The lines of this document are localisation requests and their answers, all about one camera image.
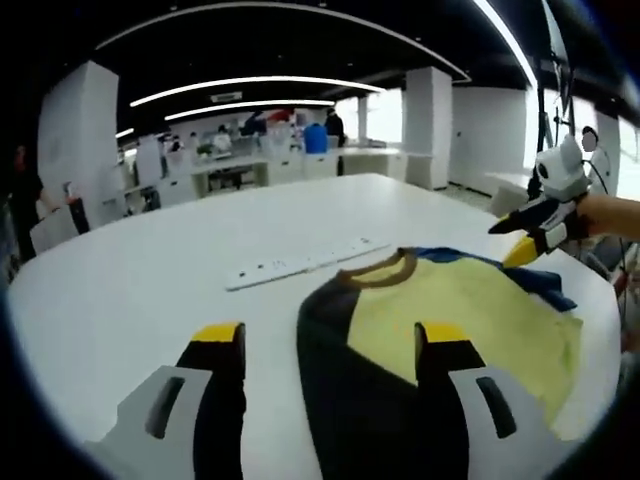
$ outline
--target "person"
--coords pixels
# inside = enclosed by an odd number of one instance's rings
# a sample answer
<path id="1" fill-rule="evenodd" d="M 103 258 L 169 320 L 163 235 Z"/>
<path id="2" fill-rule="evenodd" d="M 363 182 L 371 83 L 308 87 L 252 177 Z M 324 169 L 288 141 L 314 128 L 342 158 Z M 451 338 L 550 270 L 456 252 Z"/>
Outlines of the person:
<path id="1" fill-rule="evenodd" d="M 599 142 L 600 138 L 592 127 L 586 126 L 582 129 L 582 149 L 592 154 L 591 169 L 588 174 L 591 192 L 607 193 L 613 188 L 611 185 L 611 160 Z"/>
<path id="2" fill-rule="evenodd" d="M 330 137 L 338 137 L 338 148 L 344 147 L 345 143 L 347 143 L 347 137 L 344 134 L 344 123 L 334 108 L 330 108 L 327 111 L 327 120 L 324 123 L 324 126 L 327 129 L 327 135 Z M 342 157 L 339 157 L 338 176 L 341 177 L 342 175 L 344 175 L 344 160 Z"/>
<path id="3" fill-rule="evenodd" d="M 267 121 L 259 118 L 264 112 L 258 110 L 253 112 L 249 118 L 244 122 L 244 125 L 240 127 L 240 135 L 243 137 L 250 137 L 254 134 L 264 135 L 267 133 Z"/>
<path id="4" fill-rule="evenodd" d="M 180 141 L 180 136 L 179 135 L 174 135 L 173 139 L 171 141 L 171 148 L 170 148 L 170 152 L 178 152 L 180 150 L 182 150 L 184 148 L 184 145 L 182 144 L 182 142 Z"/>
<path id="5" fill-rule="evenodd" d="M 213 146 L 220 152 L 228 152 L 231 150 L 231 137 L 227 132 L 227 127 L 220 125 L 218 133 L 213 137 Z"/>
<path id="6" fill-rule="evenodd" d="M 20 257 L 25 263 L 36 256 L 33 243 L 31 243 L 31 229 L 39 222 L 36 202 L 40 200 L 50 213 L 59 207 L 47 195 L 35 170 L 27 166 L 24 145 L 20 145 L 16 149 L 12 180 L 9 206 Z"/>
<path id="7" fill-rule="evenodd" d="M 189 139 L 187 140 L 187 150 L 196 152 L 199 146 L 200 140 L 198 139 L 198 134 L 196 132 L 191 132 L 191 135 L 189 135 Z"/>
<path id="8" fill-rule="evenodd" d="M 293 116 L 293 110 L 290 108 L 285 108 L 283 110 L 277 110 L 267 117 L 267 123 L 272 125 L 277 124 L 278 122 L 290 122 L 291 117 Z"/>

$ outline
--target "navy blue sleeve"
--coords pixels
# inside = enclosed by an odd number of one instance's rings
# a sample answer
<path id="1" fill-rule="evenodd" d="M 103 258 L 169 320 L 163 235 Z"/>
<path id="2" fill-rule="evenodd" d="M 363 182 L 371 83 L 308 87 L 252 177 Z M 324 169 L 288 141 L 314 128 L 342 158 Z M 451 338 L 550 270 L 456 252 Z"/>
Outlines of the navy blue sleeve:
<path id="1" fill-rule="evenodd" d="M 535 293 L 559 312 L 577 307 L 576 303 L 562 294 L 562 278 L 557 273 L 528 270 L 526 268 L 504 268 L 502 263 L 452 248 L 416 248 L 418 258 L 436 263 L 455 262 L 461 258 L 475 258 L 493 265 L 513 280 L 524 291 Z"/>

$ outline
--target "ceiling light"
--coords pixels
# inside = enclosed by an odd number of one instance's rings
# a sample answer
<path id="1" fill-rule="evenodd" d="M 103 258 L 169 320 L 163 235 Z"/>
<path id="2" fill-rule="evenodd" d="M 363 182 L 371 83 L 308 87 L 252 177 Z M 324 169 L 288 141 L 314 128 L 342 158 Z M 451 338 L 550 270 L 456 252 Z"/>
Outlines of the ceiling light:
<path id="1" fill-rule="evenodd" d="M 394 37 L 402 42 L 408 43 L 409 45 L 414 46 L 415 48 L 418 48 L 419 50 L 422 50 L 423 52 L 425 52 L 426 54 L 432 56 L 433 58 L 435 58 L 436 60 L 438 60 L 439 62 L 442 62 L 444 65 L 446 65 L 448 68 L 450 68 L 451 70 L 454 70 L 455 72 L 457 72 L 462 79 L 461 80 L 454 80 L 454 83 L 467 83 L 471 81 L 471 77 L 469 77 L 469 75 L 467 75 L 466 73 L 464 73 L 459 67 L 457 67 L 456 65 L 454 65 L 453 63 L 451 63 L 449 60 L 447 60 L 446 58 L 444 58 L 442 55 L 434 52 L 433 50 L 425 47 L 424 45 L 422 45 L 421 43 L 416 42 L 415 40 L 402 35 L 401 33 L 395 32 L 389 28 L 383 27 L 380 24 L 374 23 L 374 22 L 370 22 L 368 20 L 365 20 L 363 18 L 359 18 L 359 17 L 355 17 L 353 15 L 349 15 L 347 13 L 343 13 L 343 12 L 337 12 L 335 10 L 330 10 L 330 9 L 326 9 L 326 8 L 320 8 L 320 7 L 316 7 L 316 6 L 312 6 L 312 5 L 300 5 L 297 3 L 289 3 L 289 2 L 274 2 L 274 1 L 268 1 L 268 0 L 263 0 L 260 2 L 256 2 L 256 1 L 231 1 L 231 2 L 216 2 L 216 3 L 212 3 L 212 4 L 208 4 L 208 5 L 198 5 L 195 7 L 188 7 L 188 8 L 182 8 L 180 10 L 177 10 L 175 12 L 169 12 L 166 13 L 165 15 L 160 15 L 159 17 L 155 17 L 152 18 L 150 20 L 145 20 L 141 23 L 138 23 L 126 30 L 121 31 L 120 33 L 108 38 L 107 40 L 101 42 L 99 45 L 96 46 L 96 50 L 100 50 L 104 47 L 106 47 L 107 45 L 112 44 L 113 42 L 115 42 L 116 40 L 119 40 L 123 37 L 126 37 L 127 35 L 130 35 L 140 29 L 149 27 L 151 25 L 155 25 L 156 23 L 159 22 L 164 22 L 167 20 L 171 20 L 174 19 L 176 17 L 180 17 L 183 15 L 190 15 L 190 14 L 194 14 L 194 13 L 200 13 L 200 12 L 208 12 L 208 11 L 213 11 L 213 10 L 223 10 L 223 9 L 229 9 L 229 8 L 233 8 L 233 9 L 237 9 L 237 8 L 251 8 L 251 9 L 255 9 L 255 8 L 281 8 L 281 9 L 287 9 L 287 10 L 297 10 L 297 11 L 301 11 L 301 12 L 311 12 L 311 13 L 318 13 L 321 15 L 327 15 L 330 17 L 334 17 L 334 18 L 339 18 L 342 20 L 345 20 L 347 22 L 352 22 L 352 23 L 357 23 L 359 25 L 362 25 L 364 27 L 367 28 L 372 28 L 374 30 L 377 30 L 379 32 L 384 33 L 385 35 L 389 35 L 391 37 Z"/>
<path id="2" fill-rule="evenodd" d="M 130 133 L 133 133 L 133 128 L 127 128 L 120 133 L 116 133 L 116 138 L 122 138 L 126 135 L 129 135 Z"/>
<path id="3" fill-rule="evenodd" d="M 500 35 L 502 35 L 502 38 L 504 39 L 504 41 L 507 42 L 507 45 L 511 49 L 511 52 L 515 55 L 516 60 L 520 64 L 522 71 L 524 72 L 525 76 L 529 80 L 531 87 L 537 89 L 538 80 L 536 79 L 536 76 L 533 73 L 533 69 L 531 68 L 531 65 L 529 65 L 529 62 L 527 61 L 527 57 L 525 57 L 524 52 L 522 51 L 522 48 L 520 48 L 520 45 L 518 45 L 518 42 L 516 41 L 515 37 L 513 36 L 511 31 L 507 27 L 507 25 L 504 23 L 502 18 L 500 18 L 500 15 L 498 15 L 498 13 L 493 9 L 493 7 L 489 4 L 487 0 L 473 0 L 473 1 L 478 6 L 478 8 L 482 10 L 482 13 L 485 14 L 485 16 L 489 19 L 489 21 L 493 23 L 493 26 L 496 28 L 496 30 L 498 30 Z"/>
<path id="4" fill-rule="evenodd" d="M 360 88 L 362 90 L 369 90 L 371 92 L 384 92 L 384 88 L 374 87 L 373 85 L 366 85 L 358 82 L 347 82 L 345 80 L 334 80 L 331 78 L 317 78 L 317 77 L 298 77 L 290 75 L 271 75 L 264 77 L 243 77 L 243 78 L 228 78 L 226 80 L 213 80 L 211 82 L 194 83 L 193 85 L 187 85 L 185 87 L 172 88 L 165 92 L 156 93 L 148 97 L 141 98 L 135 102 L 131 102 L 129 105 L 137 107 L 143 103 L 151 102 L 159 98 L 168 97 L 169 95 L 176 95 L 177 93 L 188 92 L 190 90 L 198 90 L 200 88 L 219 87 L 223 85 L 235 85 L 238 83 L 261 83 L 261 82 L 301 82 L 301 83 L 324 83 L 328 85 L 337 85 L 340 87 Z"/>
<path id="5" fill-rule="evenodd" d="M 329 100 L 260 100 L 257 102 L 228 103 L 227 105 L 216 105 L 214 107 L 199 108 L 188 112 L 167 115 L 165 120 L 175 120 L 176 118 L 188 117 L 199 113 L 216 112 L 219 110 L 229 110 L 231 108 L 264 107 L 268 105 L 311 105 L 316 107 L 332 107 L 335 102 Z"/>

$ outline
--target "white pillar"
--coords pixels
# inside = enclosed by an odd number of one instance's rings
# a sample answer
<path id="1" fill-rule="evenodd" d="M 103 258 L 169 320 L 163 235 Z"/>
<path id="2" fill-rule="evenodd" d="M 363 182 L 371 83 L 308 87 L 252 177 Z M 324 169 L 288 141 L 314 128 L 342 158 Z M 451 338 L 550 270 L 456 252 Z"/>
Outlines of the white pillar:
<path id="1" fill-rule="evenodd" d="M 430 67 L 407 72 L 406 79 L 407 180 L 425 188 L 445 188 L 453 123 L 451 77 Z"/>
<path id="2" fill-rule="evenodd" d="M 49 195 L 64 202 L 62 186 L 72 182 L 92 229 L 113 220 L 105 204 L 109 169 L 118 161 L 116 105 L 118 76 L 85 63 L 44 98 L 38 130 L 38 171 Z"/>
<path id="3" fill-rule="evenodd" d="M 367 97 L 358 98 L 358 144 L 367 141 Z"/>

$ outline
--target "power strip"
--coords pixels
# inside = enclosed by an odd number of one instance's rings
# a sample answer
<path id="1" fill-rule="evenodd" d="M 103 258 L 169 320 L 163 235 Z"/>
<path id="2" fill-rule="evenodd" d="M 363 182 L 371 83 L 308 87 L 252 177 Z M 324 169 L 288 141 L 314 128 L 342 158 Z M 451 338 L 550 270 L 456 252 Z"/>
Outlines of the power strip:
<path id="1" fill-rule="evenodd" d="M 267 283 L 278 278 L 289 277 L 326 267 L 334 263 L 364 255 L 365 253 L 388 247 L 389 242 L 360 237 L 350 242 L 340 243 L 333 248 L 310 254 L 306 257 L 290 257 L 254 261 L 245 268 L 234 271 L 226 283 L 229 291 L 240 290 Z"/>

